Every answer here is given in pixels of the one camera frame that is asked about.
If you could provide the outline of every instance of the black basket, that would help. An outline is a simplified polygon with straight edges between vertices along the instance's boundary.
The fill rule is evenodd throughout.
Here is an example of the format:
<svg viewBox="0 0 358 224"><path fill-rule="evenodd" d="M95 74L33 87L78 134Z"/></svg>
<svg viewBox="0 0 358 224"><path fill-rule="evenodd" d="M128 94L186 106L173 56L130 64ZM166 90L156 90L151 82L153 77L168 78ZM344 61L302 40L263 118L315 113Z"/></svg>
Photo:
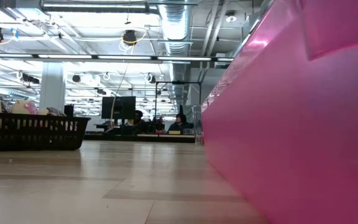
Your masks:
<svg viewBox="0 0 358 224"><path fill-rule="evenodd" d="M78 149L89 120L0 113L0 151Z"/></svg>

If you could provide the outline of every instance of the computer monitor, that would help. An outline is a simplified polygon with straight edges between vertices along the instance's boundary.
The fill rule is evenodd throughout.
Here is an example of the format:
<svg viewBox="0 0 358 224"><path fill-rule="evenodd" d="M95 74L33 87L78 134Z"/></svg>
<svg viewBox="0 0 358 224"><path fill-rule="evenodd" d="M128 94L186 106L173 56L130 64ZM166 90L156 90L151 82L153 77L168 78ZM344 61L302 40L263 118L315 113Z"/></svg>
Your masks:
<svg viewBox="0 0 358 224"><path fill-rule="evenodd" d="M102 119L111 118L111 107L114 97L103 97L102 100ZM120 96L116 97L114 103L113 119L135 119L136 97Z"/></svg>
<svg viewBox="0 0 358 224"><path fill-rule="evenodd" d="M65 105L65 115L74 117L74 105Z"/></svg>

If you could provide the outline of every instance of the ceiling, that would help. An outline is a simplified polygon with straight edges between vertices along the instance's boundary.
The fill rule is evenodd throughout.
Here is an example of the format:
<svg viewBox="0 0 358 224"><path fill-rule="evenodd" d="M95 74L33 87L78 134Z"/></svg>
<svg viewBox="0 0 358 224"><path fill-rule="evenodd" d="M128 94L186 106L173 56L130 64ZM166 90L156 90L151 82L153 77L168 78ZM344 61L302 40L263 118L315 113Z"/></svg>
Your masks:
<svg viewBox="0 0 358 224"><path fill-rule="evenodd" d="M93 4L94 1L59 1L82 4ZM199 1L191 7L191 22L189 41L190 56L200 56L203 41L207 32L207 21L213 8L213 0ZM234 22L223 20L219 30L219 40L216 41L212 55L216 53L229 55L241 44L244 37L241 28L244 25L246 15L259 10L260 1L231 1L227 9L235 10L237 18ZM92 54L92 55L165 55L161 18L156 14L141 13L96 13L96 12L58 12L50 11L34 13L21 11L21 14L0 10L0 27L4 34L4 40L0 45L0 53L21 54ZM135 30L140 41L133 48L122 44L121 35L125 30ZM76 112L81 114L97 115L100 111L101 96L96 90L81 89L95 85L100 88L109 87L107 95L114 96L122 76L125 78L120 86L118 96L136 96L138 107L146 115L154 113L152 103L155 93L155 84L147 81L147 75L153 75L159 81L172 81L170 63L106 63L106 62L64 62L67 71L66 103L75 104ZM19 61L0 58L0 97L7 100L30 98L39 102L39 85L33 88L14 88L15 86L27 86L20 80L21 75L27 74L42 81L43 62ZM205 85L215 85L222 72L213 72L211 67L210 77L206 76ZM86 76L88 82L75 83L74 75ZM190 80L197 80L195 73L191 72ZM167 91L162 91L158 97L157 113L172 116L177 113L176 99L172 98L172 86L168 85Z"/></svg>

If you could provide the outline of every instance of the ductwork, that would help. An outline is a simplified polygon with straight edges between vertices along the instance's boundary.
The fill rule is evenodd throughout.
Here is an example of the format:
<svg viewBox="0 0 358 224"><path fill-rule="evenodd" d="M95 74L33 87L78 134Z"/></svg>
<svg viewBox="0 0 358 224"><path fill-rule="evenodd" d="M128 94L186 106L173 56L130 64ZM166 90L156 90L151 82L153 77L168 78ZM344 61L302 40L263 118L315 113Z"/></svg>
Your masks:
<svg viewBox="0 0 358 224"><path fill-rule="evenodd" d="M166 40L186 40L190 28L190 7L178 4L159 5L162 18L162 30ZM184 43L166 43L165 48L169 56L188 56L189 45ZM182 63L173 63L171 78L172 81L190 81L190 66ZM185 85L185 91L188 91L188 85ZM186 103L187 93L182 88L173 86L175 98L181 98L177 101L178 105Z"/></svg>
<svg viewBox="0 0 358 224"><path fill-rule="evenodd" d="M156 14L156 6L145 4L82 4L80 2L71 3L47 3L45 2L42 9L46 13L50 12L97 12L97 13L139 13L139 14Z"/></svg>
<svg viewBox="0 0 358 224"><path fill-rule="evenodd" d="M274 0L264 0L260 5L260 11L256 12L250 16L247 17L246 22L242 26L242 36L243 40L237 47L235 51L231 54L231 57L235 57L241 50L242 46L244 46L250 37L252 31L256 27L256 25L259 23L259 21L262 20L266 12L268 11L269 7L272 5Z"/></svg>

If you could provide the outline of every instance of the wooden floor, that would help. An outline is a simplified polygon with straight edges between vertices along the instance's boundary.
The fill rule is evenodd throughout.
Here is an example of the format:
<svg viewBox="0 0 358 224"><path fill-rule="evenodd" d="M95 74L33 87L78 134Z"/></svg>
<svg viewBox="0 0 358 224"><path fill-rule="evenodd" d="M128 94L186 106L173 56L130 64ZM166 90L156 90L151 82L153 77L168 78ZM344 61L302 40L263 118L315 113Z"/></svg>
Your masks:
<svg viewBox="0 0 358 224"><path fill-rule="evenodd" d="M193 144L0 152L0 224L267 223Z"/></svg>

